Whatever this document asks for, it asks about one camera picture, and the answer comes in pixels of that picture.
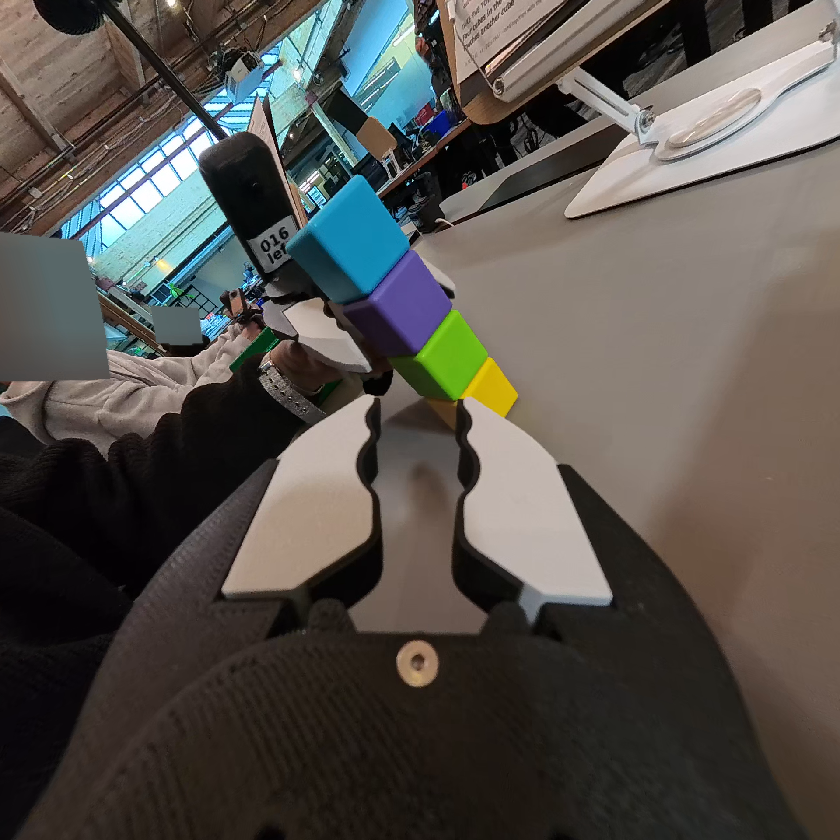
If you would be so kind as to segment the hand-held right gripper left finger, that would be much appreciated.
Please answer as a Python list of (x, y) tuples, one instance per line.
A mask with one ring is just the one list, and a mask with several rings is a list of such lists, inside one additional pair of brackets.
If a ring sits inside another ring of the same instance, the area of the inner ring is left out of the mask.
[(361, 395), (278, 458), (222, 586), (229, 601), (358, 604), (382, 577), (378, 473), (381, 402)]

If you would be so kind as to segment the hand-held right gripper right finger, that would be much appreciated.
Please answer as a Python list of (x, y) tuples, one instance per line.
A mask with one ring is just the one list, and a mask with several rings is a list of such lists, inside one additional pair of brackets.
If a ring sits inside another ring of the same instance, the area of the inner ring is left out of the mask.
[(551, 454), (474, 397), (457, 404), (452, 575), (485, 614), (518, 606), (607, 607), (613, 592)]

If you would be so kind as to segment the purple cube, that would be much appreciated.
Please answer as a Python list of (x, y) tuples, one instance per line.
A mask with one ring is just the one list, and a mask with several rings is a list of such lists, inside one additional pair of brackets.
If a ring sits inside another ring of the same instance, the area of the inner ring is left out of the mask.
[(418, 354), (451, 310), (451, 300), (413, 250), (370, 295), (343, 305), (344, 317), (389, 358)]

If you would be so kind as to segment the green plastic bin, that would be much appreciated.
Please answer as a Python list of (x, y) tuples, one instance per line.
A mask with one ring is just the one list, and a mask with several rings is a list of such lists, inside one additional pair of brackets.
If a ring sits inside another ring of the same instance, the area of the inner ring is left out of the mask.
[[(246, 347), (238, 357), (234, 359), (228, 366), (228, 369), (235, 373), (242, 364), (254, 357), (262, 358), (264, 355), (272, 351), (280, 342), (280, 339), (275, 335), (275, 333), (268, 327), (263, 328), (259, 335), (251, 342), (248, 347)], [(340, 381), (333, 381), (324, 385), (320, 392), (317, 394), (311, 394), (314, 398), (315, 404), (318, 406), (323, 405), (328, 397), (331, 396), (333, 392), (336, 391), (337, 388), (340, 386)]]

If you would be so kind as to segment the lime green cube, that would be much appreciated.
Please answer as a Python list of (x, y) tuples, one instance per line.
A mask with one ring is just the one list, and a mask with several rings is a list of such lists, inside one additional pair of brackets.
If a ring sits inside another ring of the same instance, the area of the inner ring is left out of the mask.
[(440, 323), (414, 355), (388, 357), (392, 368), (422, 397), (457, 401), (489, 354), (457, 310)]

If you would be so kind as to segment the blue cube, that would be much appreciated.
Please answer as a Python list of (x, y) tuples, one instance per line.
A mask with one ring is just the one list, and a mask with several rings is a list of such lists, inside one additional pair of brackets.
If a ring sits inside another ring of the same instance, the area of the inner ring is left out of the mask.
[(287, 243), (288, 255), (327, 299), (369, 296), (410, 249), (375, 190), (355, 175)]

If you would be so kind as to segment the yellow cube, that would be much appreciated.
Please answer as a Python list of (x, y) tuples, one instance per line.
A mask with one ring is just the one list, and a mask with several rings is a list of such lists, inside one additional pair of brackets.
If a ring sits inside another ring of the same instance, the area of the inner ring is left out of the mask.
[[(506, 417), (518, 400), (518, 392), (495, 360), (488, 358), (460, 395), (475, 398), (501, 417)], [(457, 428), (457, 400), (426, 397), (425, 403), (453, 432)]]

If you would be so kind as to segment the person's left forearm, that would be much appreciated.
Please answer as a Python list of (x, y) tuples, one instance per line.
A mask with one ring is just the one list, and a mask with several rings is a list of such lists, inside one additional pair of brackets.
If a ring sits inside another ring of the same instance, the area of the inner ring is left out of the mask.
[(67, 548), (111, 585), (138, 594), (210, 513), (303, 429), (248, 360), (203, 385), (148, 437), (107, 454), (78, 438), (34, 458), (2, 457), (2, 514)]

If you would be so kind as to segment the person's left hand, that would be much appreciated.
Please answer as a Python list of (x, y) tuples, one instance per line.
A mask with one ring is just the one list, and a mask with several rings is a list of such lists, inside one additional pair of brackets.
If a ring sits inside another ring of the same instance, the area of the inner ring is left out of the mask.
[(268, 361), (300, 392), (317, 392), (323, 385), (336, 382), (345, 372), (316, 359), (294, 340), (283, 340), (268, 353)]

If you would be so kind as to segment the silver wristwatch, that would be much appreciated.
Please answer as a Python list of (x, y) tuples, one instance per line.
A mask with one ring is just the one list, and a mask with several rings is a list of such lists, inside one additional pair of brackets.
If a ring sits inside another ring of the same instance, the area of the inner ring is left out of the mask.
[(327, 414), (310, 399), (310, 395), (301, 393), (270, 361), (268, 353), (259, 365), (259, 383), (275, 403), (304, 424), (312, 426), (326, 418)]

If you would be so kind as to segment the white ceiling projector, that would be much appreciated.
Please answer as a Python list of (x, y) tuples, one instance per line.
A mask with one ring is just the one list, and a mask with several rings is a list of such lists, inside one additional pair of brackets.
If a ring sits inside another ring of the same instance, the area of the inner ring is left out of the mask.
[(266, 66), (255, 52), (235, 48), (225, 50), (222, 68), (227, 98), (239, 105), (260, 87)]

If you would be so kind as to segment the wooden table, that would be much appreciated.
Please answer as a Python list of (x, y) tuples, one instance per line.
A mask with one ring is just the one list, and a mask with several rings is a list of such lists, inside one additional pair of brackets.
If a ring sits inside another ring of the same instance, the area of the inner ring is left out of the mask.
[(397, 188), (409, 183), (424, 167), (430, 165), (434, 159), (437, 158), (451, 143), (467, 131), (467, 129), (472, 126), (472, 123), (473, 122), (469, 118), (466, 118), (453, 129), (446, 132), (446, 135), (444, 135), (430, 151), (426, 152), (421, 158), (405, 168), (396, 178), (391, 179), (388, 183), (384, 184), (376, 192), (378, 197), (383, 200), (385, 196), (389, 195)]

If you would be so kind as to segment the black pillar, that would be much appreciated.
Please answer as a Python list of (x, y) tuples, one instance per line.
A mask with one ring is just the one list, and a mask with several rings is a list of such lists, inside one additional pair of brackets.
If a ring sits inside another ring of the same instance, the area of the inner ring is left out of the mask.
[(209, 114), (202, 103), (193, 95), (187, 86), (178, 77), (177, 73), (167, 62), (154, 50), (145, 40), (141, 32), (133, 25), (126, 15), (120, 11), (119, 5), (113, 1), (98, 2), (102, 13), (107, 16), (122, 32), (131, 45), (136, 48), (142, 57), (146, 58), (158, 76), (173, 90), (175, 95), (181, 99), (191, 112), (200, 120), (205, 129), (217, 140), (224, 141), (228, 138), (226, 132), (217, 123), (215, 118)]

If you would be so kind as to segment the white document stand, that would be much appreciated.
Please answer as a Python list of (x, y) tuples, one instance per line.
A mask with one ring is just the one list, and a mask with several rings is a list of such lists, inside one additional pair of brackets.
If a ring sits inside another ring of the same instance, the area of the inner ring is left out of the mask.
[(626, 137), (564, 211), (568, 219), (788, 158), (839, 136), (838, 2), (819, 36), (758, 69), (655, 115), (573, 59), (556, 86)]

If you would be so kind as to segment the person's black clothing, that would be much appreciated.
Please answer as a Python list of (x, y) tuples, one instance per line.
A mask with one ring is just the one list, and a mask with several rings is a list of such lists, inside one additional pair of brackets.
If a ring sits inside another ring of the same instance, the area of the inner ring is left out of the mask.
[(113, 635), (182, 536), (132, 517), (2, 506), (2, 838), (45, 790)]

